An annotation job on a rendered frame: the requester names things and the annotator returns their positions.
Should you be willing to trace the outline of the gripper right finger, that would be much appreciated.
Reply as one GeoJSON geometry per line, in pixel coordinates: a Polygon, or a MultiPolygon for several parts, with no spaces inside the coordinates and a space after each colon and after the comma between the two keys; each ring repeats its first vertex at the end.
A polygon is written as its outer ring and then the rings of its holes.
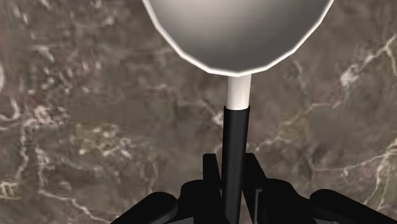
{"type": "Polygon", "coordinates": [[[253,224],[397,224],[334,190],[303,197],[287,181],[267,178],[253,153],[245,156],[243,193],[253,224]]]}

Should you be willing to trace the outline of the grey pan with black handle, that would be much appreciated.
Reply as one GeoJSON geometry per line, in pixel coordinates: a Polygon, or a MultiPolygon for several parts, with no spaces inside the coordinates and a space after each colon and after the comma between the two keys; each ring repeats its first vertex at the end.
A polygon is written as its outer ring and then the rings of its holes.
{"type": "Polygon", "coordinates": [[[295,53],[334,0],[142,0],[161,36],[187,62],[226,76],[222,199],[238,224],[251,78],[295,53]]]}

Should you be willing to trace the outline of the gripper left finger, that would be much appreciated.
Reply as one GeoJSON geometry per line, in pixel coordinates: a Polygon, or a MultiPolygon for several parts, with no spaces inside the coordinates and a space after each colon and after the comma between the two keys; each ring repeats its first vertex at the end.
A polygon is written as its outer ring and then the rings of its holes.
{"type": "Polygon", "coordinates": [[[153,192],[111,224],[229,224],[223,211],[216,155],[204,154],[202,165],[202,179],[183,184],[178,198],[153,192]]]}

